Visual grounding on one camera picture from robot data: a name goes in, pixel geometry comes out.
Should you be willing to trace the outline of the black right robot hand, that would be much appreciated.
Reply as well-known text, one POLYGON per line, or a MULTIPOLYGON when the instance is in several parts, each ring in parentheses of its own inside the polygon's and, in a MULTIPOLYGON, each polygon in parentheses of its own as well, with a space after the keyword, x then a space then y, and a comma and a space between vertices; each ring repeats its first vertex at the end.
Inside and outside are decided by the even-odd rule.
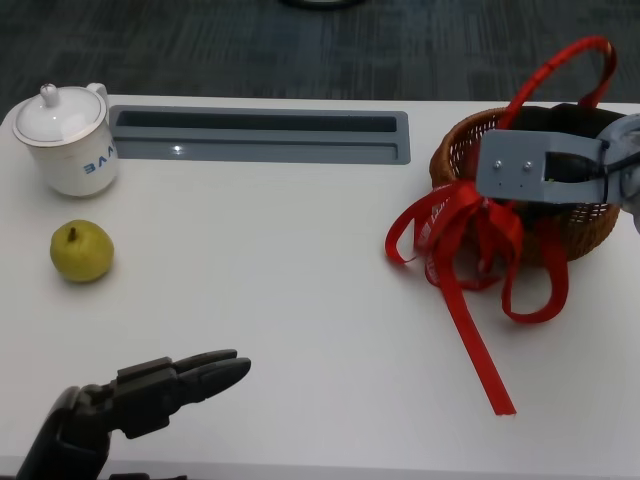
POLYGON ((512 130, 560 132, 596 138, 624 114, 562 103, 553 107, 523 106, 510 124, 512 130))

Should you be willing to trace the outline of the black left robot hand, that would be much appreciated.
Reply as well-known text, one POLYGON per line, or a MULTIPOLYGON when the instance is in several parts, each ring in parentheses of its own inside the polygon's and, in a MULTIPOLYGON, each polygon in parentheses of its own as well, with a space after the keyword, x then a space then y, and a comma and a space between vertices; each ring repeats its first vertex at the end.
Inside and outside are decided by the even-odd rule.
POLYGON ((54 402, 16 477, 96 479, 112 432, 136 439, 164 429, 182 407, 233 387, 250 369, 250 359, 228 349, 179 361, 162 357, 121 369, 105 385, 69 387, 54 402))

